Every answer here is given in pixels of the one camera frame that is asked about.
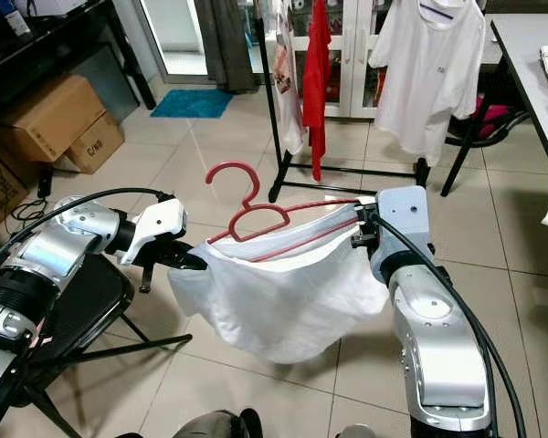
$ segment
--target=blue doormat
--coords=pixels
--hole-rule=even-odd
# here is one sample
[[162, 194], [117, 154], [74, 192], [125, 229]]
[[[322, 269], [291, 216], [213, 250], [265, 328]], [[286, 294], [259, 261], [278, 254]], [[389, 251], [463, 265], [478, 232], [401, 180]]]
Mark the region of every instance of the blue doormat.
[[232, 97], [220, 89], [173, 89], [151, 117], [218, 119]]

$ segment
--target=clothes drying rack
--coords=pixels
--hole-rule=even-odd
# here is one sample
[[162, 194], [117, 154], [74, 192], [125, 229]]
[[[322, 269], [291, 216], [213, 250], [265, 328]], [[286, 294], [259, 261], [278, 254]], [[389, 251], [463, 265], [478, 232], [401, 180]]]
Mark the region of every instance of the clothes drying rack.
[[[283, 185], [291, 187], [306, 187], [309, 189], [318, 189], [318, 190], [328, 190], [328, 191], [337, 191], [337, 192], [349, 192], [357, 194], [368, 194], [374, 195], [377, 193], [375, 190], [364, 190], [364, 189], [354, 189], [349, 187], [338, 187], [334, 185], [324, 185], [324, 184], [312, 184], [305, 182], [290, 182], [286, 181], [286, 174], [290, 167], [299, 168], [299, 169], [311, 169], [310, 164], [301, 164], [292, 162], [292, 154], [288, 151], [285, 151], [284, 156], [280, 150], [279, 142], [279, 133], [278, 133], [278, 124], [276, 122], [276, 111], [274, 109], [274, 96], [272, 93], [272, 83], [270, 80], [270, 72], [268, 65], [268, 53], [266, 51], [266, 34], [264, 32], [264, 20], [259, 7], [259, 0], [254, 0], [254, 24], [256, 28], [256, 33], [258, 36], [259, 43], [259, 52], [262, 58], [262, 67], [264, 68], [264, 79], [266, 84], [266, 94], [268, 96], [268, 108], [270, 123], [272, 125], [272, 135], [274, 139], [274, 147], [276, 148], [276, 162], [278, 165], [278, 173], [276, 180], [272, 187], [269, 190], [268, 199], [271, 203], [275, 203], [278, 199], [280, 189]], [[334, 167], [334, 166], [321, 166], [321, 169], [324, 171], [331, 172], [348, 172], [348, 173], [358, 173], [360, 175], [377, 175], [377, 176], [390, 176], [396, 178], [414, 178], [417, 185], [426, 187], [428, 173], [430, 172], [430, 167], [428, 167], [427, 162], [424, 158], [418, 159], [418, 161], [413, 164], [412, 172], [384, 172], [384, 171], [373, 171], [366, 169], [353, 169], [348, 167]]]

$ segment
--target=table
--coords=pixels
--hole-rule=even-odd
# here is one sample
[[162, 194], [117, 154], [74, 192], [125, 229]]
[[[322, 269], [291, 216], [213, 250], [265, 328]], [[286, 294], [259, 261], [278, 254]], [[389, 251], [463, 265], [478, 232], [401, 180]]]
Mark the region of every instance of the table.
[[548, 155], [548, 78], [540, 59], [540, 47], [548, 45], [548, 14], [499, 14], [491, 22], [493, 33], [501, 47], [501, 61], [496, 81], [486, 91], [479, 113], [458, 153], [457, 159], [443, 186], [441, 195], [447, 196], [457, 177], [471, 144], [477, 139], [479, 126], [493, 102], [496, 84], [510, 72], [522, 100], [530, 113], [544, 150]]
[[70, 60], [92, 51], [106, 25], [123, 57], [124, 73], [133, 78], [146, 107], [156, 106], [111, 0], [88, 0], [65, 16], [31, 17], [26, 22], [32, 34], [13, 36], [0, 52], [0, 112], [49, 75], [65, 71]]

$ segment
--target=white table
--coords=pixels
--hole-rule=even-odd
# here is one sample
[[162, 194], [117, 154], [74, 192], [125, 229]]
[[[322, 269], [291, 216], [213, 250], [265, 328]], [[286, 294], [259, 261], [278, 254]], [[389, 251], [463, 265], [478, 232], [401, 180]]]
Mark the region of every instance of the white table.
[[[548, 78], [540, 59], [540, 47], [548, 46], [548, 14], [498, 14], [491, 21], [491, 27], [502, 53], [496, 78], [502, 80], [503, 75], [510, 71], [548, 155]], [[494, 93], [491, 91], [497, 85], [491, 84], [485, 93], [479, 113], [463, 140], [440, 193], [442, 196], [448, 195], [472, 143], [478, 138], [479, 127], [493, 103], [491, 94]]]

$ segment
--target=hanging clothes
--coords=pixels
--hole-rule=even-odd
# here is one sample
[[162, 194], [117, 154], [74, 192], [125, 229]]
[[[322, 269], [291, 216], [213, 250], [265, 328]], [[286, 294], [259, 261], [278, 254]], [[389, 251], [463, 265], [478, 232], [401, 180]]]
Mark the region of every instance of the hanging clothes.
[[484, 43], [474, 0], [394, 0], [369, 57], [372, 68], [388, 66], [375, 126], [436, 165], [451, 115], [475, 111]]
[[256, 89], [237, 0], [195, 0], [207, 75], [230, 92]]
[[296, 86], [296, 68], [292, 50], [292, 23], [289, 21], [290, 0], [279, 0], [276, 30], [274, 79], [280, 109], [279, 130], [285, 149], [292, 155], [302, 149], [302, 110]]
[[357, 217], [353, 204], [288, 231], [246, 242], [224, 238], [190, 251], [205, 271], [171, 269], [169, 280], [187, 315], [201, 314], [238, 349], [275, 363], [310, 359], [356, 322], [384, 307], [387, 288], [375, 280], [364, 247], [352, 248], [355, 225], [266, 262], [255, 258], [307, 241]]
[[309, 47], [302, 76], [302, 123], [309, 129], [312, 148], [312, 177], [321, 180], [321, 158], [325, 154], [325, 97], [329, 80], [331, 32], [325, 0], [315, 0], [309, 28]]

